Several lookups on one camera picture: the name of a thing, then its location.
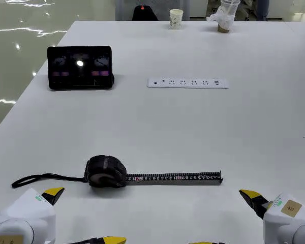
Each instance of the white table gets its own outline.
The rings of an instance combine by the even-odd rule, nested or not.
[[[262,221],[238,190],[305,204],[305,35],[283,22],[75,22],[60,45],[110,45],[113,90],[49,91],[46,63],[0,125],[0,209],[22,176],[82,176],[94,155],[128,172],[222,169],[221,186],[63,186],[56,243],[125,236],[129,244],[262,243]],[[230,89],[152,89],[152,76],[226,78]]]

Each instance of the plastic bag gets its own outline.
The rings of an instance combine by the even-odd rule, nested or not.
[[[207,21],[216,21],[219,26],[223,29],[229,30],[233,25],[235,19],[235,15],[225,14],[221,7],[218,8],[215,14],[211,14],[210,17],[207,17]]]

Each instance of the plastic cup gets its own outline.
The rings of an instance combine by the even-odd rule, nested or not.
[[[172,29],[180,29],[182,25],[183,10],[172,9],[169,11],[171,16],[170,25]]]
[[[224,12],[224,16],[235,16],[237,8],[240,4],[240,0],[221,0],[221,10]],[[222,26],[221,23],[218,24],[218,31],[222,33],[228,33],[229,27],[226,25],[226,27]]]

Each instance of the measuring tape blade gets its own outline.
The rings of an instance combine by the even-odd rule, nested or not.
[[[127,174],[127,185],[215,186],[223,179],[221,172]]]

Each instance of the power strip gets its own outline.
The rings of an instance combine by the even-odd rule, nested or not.
[[[229,88],[225,79],[203,78],[150,78],[147,86],[151,88]]]

